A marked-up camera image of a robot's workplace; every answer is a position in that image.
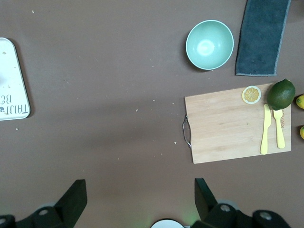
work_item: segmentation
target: yellow knife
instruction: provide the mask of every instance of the yellow knife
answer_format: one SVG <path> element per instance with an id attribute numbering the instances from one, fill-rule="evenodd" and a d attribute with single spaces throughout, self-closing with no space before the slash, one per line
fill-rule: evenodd
<path id="1" fill-rule="evenodd" d="M 261 144 L 261 154 L 268 152 L 268 128 L 271 125 L 271 112 L 267 104 L 264 105 L 264 129 Z"/>

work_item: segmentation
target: yellow lemon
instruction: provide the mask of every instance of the yellow lemon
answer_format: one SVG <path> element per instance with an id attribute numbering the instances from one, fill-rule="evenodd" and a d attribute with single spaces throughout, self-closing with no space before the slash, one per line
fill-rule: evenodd
<path id="1" fill-rule="evenodd" d="M 300 129 L 300 136 L 304 139 L 304 126 Z"/>
<path id="2" fill-rule="evenodd" d="M 299 96 L 297 99 L 296 99 L 296 104 L 304 109 L 304 94 L 302 94 L 301 96 Z"/>
<path id="3" fill-rule="evenodd" d="M 258 87 L 251 85 L 243 90 L 242 99 L 245 103 L 252 105 L 261 99 L 261 95 L 261 90 Z"/>

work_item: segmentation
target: lime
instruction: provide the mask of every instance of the lime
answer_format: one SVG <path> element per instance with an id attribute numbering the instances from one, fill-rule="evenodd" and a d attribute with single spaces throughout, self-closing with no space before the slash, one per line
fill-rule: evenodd
<path id="1" fill-rule="evenodd" d="M 273 110 L 287 108 L 295 97 L 295 87 L 291 81 L 284 79 L 275 83 L 267 94 L 267 103 Z"/>

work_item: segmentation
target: gray towel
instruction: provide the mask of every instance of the gray towel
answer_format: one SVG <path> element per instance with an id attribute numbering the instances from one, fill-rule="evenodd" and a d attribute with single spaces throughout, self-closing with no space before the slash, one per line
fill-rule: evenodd
<path id="1" fill-rule="evenodd" d="M 248 0 L 236 75 L 275 76 L 290 0 Z"/>

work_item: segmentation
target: mint green bowl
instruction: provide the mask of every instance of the mint green bowl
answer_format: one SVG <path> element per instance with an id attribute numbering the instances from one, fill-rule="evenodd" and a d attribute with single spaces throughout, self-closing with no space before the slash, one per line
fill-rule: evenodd
<path id="1" fill-rule="evenodd" d="M 233 46 L 233 35 L 224 23 L 206 20 L 197 24 L 189 33 L 186 52 L 195 66 L 203 70 L 213 70 L 228 61 Z"/>

